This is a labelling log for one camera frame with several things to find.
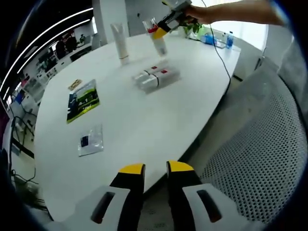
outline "water bottle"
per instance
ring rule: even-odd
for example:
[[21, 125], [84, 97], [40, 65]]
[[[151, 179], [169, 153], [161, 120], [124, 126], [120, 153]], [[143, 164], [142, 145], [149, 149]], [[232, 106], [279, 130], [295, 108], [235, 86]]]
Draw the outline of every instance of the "water bottle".
[[231, 47], [233, 45], [233, 39], [234, 39], [233, 32], [230, 31], [230, 34], [228, 35], [227, 42], [226, 42], [226, 48], [227, 49], [231, 49]]

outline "black wire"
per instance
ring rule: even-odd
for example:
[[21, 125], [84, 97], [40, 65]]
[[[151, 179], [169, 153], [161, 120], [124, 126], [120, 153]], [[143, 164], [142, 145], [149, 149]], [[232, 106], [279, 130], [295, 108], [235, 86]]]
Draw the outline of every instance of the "black wire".
[[25, 179], [25, 178], [23, 178], [22, 176], [20, 176], [19, 174], [16, 174], [16, 171], [14, 170], [14, 169], [12, 169], [11, 170], [11, 175], [13, 176], [13, 177], [19, 177], [20, 179], [22, 179], [22, 180], [24, 180], [24, 182], [23, 183], [21, 183], [21, 185], [25, 185], [25, 184], [27, 184], [28, 182], [32, 182], [32, 183], [34, 183], [34, 184], [38, 184], [38, 183], [36, 183], [36, 182], [34, 182], [32, 179], [34, 179], [34, 177], [36, 176], [36, 168], [34, 168], [34, 176], [32, 177], [32, 178], [30, 178], [30, 179]]
[[8, 104], [8, 105], [9, 105], [9, 108], [10, 108], [10, 110], [12, 112], [12, 115], [13, 115], [13, 131], [16, 132], [16, 136], [17, 136], [18, 142], [20, 143], [19, 135], [18, 135], [17, 128], [16, 128], [16, 125], [15, 125], [15, 115], [14, 115], [13, 109], [11, 107], [11, 104]]
[[229, 84], [228, 84], [227, 90], [226, 90], [226, 92], [227, 92], [228, 89], [229, 89], [229, 86], [230, 86], [230, 84], [231, 84], [231, 76], [230, 76], [230, 74], [229, 74], [229, 71], [227, 70], [227, 67], [226, 67], [225, 62], [223, 61], [222, 57], [220, 56], [220, 54], [219, 54], [218, 51], [217, 51], [216, 44], [215, 44], [215, 41], [214, 41], [214, 32], [213, 32], [213, 29], [212, 29], [212, 25], [211, 25], [211, 24], [209, 24], [209, 25], [210, 25], [210, 29], [211, 29], [212, 36], [213, 36], [213, 44], [214, 44], [215, 51], [216, 51], [218, 57], [220, 58], [220, 60], [222, 61], [222, 64], [223, 64], [223, 66], [224, 66], [224, 68], [225, 68], [225, 70], [226, 70], [226, 72], [227, 72], [228, 77], [229, 77]]
[[26, 114], [32, 115], [32, 116], [34, 116], [35, 118], [38, 117], [37, 115], [33, 114], [32, 112], [26, 111], [25, 108], [24, 108], [24, 106], [22, 105], [22, 103], [20, 103], [20, 105], [21, 105], [21, 107], [23, 108], [23, 110], [24, 110], [24, 112], [25, 112]]
[[25, 144], [25, 138], [26, 138], [26, 130], [24, 130], [24, 137], [23, 137], [23, 143], [22, 143], [23, 146]]
[[19, 116], [14, 116], [14, 118], [18, 118], [21, 120], [21, 122], [23, 122], [23, 124], [25, 125], [25, 127], [30, 131], [30, 133], [32, 134], [32, 136], [34, 136], [34, 133], [31, 131], [30, 127], [28, 126], [28, 124], [25, 123], [25, 121], [19, 117]]
[[[14, 117], [14, 118], [13, 118], [13, 121], [12, 121], [12, 131], [13, 131], [13, 132], [12, 132], [12, 134], [11, 134], [11, 137], [13, 136], [14, 129], [16, 129], [15, 120], [16, 120], [16, 118]], [[17, 135], [17, 138], [18, 138], [18, 142], [20, 143], [17, 130], [16, 130], [16, 135]], [[11, 139], [11, 143], [10, 143], [10, 153], [9, 153], [8, 155], [9, 155], [9, 160], [10, 160], [10, 164], [9, 164], [9, 174], [11, 174], [11, 173], [12, 173], [12, 139]]]

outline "brown card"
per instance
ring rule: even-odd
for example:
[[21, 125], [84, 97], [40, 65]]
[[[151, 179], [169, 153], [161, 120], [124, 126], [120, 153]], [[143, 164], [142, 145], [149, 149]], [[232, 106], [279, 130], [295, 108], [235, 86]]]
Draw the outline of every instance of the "brown card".
[[68, 87], [68, 89], [69, 90], [74, 90], [81, 82], [82, 82], [81, 79], [76, 79], [75, 82], [72, 83], [72, 85]]

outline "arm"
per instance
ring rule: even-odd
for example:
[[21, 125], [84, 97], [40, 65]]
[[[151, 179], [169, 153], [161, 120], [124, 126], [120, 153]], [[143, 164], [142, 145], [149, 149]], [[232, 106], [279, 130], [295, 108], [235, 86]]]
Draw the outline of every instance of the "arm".
[[242, 21], [283, 25], [271, 5], [265, 0], [246, 0], [207, 8], [191, 6], [187, 9], [186, 14], [204, 24], [217, 21]]

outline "plastic bag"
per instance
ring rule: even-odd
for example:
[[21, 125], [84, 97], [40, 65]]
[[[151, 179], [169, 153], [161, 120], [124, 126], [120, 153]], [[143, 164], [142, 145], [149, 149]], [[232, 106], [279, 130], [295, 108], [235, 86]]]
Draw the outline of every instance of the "plastic bag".
[[103, 151], [103, 128], [95, 125], [81, 133], [78, 142], [79, 156], [94, 154]]

